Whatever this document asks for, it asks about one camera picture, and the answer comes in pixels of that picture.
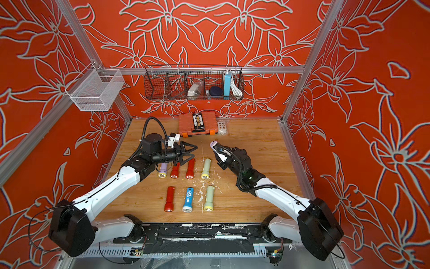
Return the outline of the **purple flashlight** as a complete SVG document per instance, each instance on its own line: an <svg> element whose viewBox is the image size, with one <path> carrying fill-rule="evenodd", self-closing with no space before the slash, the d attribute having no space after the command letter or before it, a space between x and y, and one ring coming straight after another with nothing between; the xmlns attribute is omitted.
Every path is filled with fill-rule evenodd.
<svg viewBox="0 0 430 269"><path fill-rule="evenodd" d="M219 144L218 141L212 141L210 144L211 149L213 150L217 161L225 162L226 155L224 154L224 150Z"/></svg>
<svg viewBox="0 0 430 269"><path fill-rule="evenodd" d="M167 177L167 170L168 170L168 164L162 163L159 168L158 176L159 178L166 178Z"/></svg>

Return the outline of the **green flashlight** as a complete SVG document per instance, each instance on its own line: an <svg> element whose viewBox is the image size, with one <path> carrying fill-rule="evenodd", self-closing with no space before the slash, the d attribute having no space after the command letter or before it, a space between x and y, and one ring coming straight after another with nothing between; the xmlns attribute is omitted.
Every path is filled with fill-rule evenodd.
<svg viewBox="0 0 430 269"><path fill-rule="evenodd" d="M207 159L204 160L204 166L203 166L203 170L202 170L202 173L201 173L201 176L200 176L204 180L210 178L211 163L212 163L212 160L209 159L209 158L207 158Z"/></svg>
<svg viewBox="0 0 430 269"><path fill-rule="evenodd" d="M207 193L206 193L206 200L205 200L205 204L204 204L204 211L213 211L214 209L214 203L213 203L213 199L214 199L214 192L215 192L215 187L214 186L208 186L207 188Z"/></svg>

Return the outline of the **blue flashlight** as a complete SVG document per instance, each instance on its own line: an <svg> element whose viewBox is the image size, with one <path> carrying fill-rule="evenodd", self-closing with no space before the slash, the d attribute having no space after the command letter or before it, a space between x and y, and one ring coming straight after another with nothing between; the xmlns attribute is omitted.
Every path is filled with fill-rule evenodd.
<svg viewBox="0 0 430 269"><path fill-rule="evenodd" d="M185 194L185 203L182 208L182 211L184 213L191 213L193 210L192 203L193 203L193 196L194 196L194 188L187 188L186 194Z"/></svg>

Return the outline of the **red flashlight front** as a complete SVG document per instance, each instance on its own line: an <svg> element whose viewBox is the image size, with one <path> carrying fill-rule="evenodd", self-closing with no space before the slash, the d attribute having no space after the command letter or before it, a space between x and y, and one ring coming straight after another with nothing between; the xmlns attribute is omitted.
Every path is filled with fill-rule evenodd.
<svg viewBox="0 0 430 269"><path fill-rule="evenodd" d="M174 194L175 194L175 187L169 186L167 189L166 201L165 201L165 207L164 207L164 211L167 213L174 211Z"/></svg>

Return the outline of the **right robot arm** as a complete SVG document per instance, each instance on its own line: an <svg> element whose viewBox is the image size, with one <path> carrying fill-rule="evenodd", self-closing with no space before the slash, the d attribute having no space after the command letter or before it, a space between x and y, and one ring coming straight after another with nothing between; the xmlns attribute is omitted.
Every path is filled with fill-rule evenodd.
<svg viewBox="0 0 430 269"><path fill-rule="evenodd" d="M217 164L237 176L236 187L275 205L295 221L280 217L268 219L268 230L276 238L285 238L302 244L318 260L326 260L344 236L334 214L320 198L310 200L298 196L272 182L252 166L246 150L230 148L217 141L210 144Z"/></svg>

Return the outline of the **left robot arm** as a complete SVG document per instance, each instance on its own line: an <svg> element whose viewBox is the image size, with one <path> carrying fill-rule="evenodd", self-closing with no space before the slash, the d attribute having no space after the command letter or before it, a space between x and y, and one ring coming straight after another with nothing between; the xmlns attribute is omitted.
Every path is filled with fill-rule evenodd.
<svg viewBox="0 0 430 269"><path fill-rule="evenodd" d="M139 218L125 214L117 219L96 221L105 207L131 187L142 182L161 164L185 165L198 147L163 134L142 131L135 152L118 172L98 187L73 201L62 200L53 208L49 238L71 257L83 254L94 243L123 238L138 243L146 238Z"/></svg>

